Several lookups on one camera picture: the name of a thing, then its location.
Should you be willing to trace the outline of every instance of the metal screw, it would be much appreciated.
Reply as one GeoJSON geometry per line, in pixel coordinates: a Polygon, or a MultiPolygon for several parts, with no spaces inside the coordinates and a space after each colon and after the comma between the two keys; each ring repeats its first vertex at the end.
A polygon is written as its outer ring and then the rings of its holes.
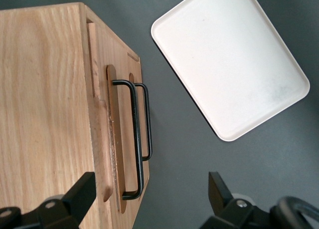
{"type": "Polygon", "coordinates": [[[45,207],[49,209],[49,208],[54,207],[54,205],[55,205],[55,202],[49,202],[49,203],[47,203],[47,204],[45,205],[45,207]]]}
{"type": "Polygon", "coordinates": [[[240,208],[245,208],[247,207],[247,203],[245,203],[243,200],[238,200],[236,202],[237,206],[239,206],[240,208]]]}
{"type": "Polygon", "coordinates": [[[11,213],[12,213],[12,211],[10,209],[8,209],[0,214],[0,218],[4,218],[6,216],[9,216],[11,213]]]}

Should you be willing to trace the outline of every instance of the wood grain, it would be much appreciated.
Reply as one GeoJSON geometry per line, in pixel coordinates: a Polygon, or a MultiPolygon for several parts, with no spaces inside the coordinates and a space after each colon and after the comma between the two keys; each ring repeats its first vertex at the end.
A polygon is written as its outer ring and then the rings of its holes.
{"type": "Polygon", "coordinates": [[[1,11],[0,32],[0,207],[25,213],[94,171],[79,6],[1,11]]]}

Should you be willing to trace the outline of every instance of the white tray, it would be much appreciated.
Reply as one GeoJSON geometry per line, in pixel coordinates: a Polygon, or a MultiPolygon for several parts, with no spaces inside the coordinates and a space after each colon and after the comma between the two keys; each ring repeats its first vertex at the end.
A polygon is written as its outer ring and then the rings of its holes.
{"type": "Polygon", "coordinates": [[[152,37],[215,133],[233,141],[310,84],[256,0],[184,0],[152,37]]]}

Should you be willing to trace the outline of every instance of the gray surface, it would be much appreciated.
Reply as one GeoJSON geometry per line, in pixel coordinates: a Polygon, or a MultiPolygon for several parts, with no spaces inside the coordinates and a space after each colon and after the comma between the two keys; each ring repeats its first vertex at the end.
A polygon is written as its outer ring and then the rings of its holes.
{"type": "Polygon", "coordinates": [[[0,8],[82,1],[140,57],[154,155],[136,229],[199,228],[208,172],[268,210],[292,195],[319,207],[318,0],[258,0],[310,80],[308,96],[234,142],[217,138],[156,45],[152,23],[182,0],[0,0],[0,8]]]}

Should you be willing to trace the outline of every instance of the handle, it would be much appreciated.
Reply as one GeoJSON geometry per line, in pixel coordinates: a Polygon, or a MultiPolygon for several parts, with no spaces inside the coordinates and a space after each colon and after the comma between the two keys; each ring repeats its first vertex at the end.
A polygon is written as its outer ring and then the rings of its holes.
{"type": "Polygon", "coordinates": [[[113,85],[125,85],[130,89],[131,94],[131,108],[133,119],[133,132],[134,132],[134,145],[135,145],[135,160],[136,169],[138,175],[138,189],[133,192],[123,192],[123,200],[133,200],[141,196],[144,187],[144,174],[143,174],[143,159],[142,159],[142,142],[141,142],[141,129],[140,129],[140,117],[138,108],[137,91],[135,85],[123,79],[117,79],[112,81],[113,85]]]}
{"type": "Polygon", "coordinates": [[[143,157],[143,161],[148,161],[151,158],[152,154],[153,154],[149,90],[146,87],[146,85],[143,84],[143,83],[135,83],[134,85],[137,86],[137,87],[141,87],[143,89],[143,94],[144,94],[146,131],[147,131],[147,137],[148,137],[148,155],[143,157]]]}
{"type": "Polygon", "coordinates": [[[285,229],[313,229],[302,214],[319,222],[319,209],[295,197],[281,198],[270,213],[285,229]]]}

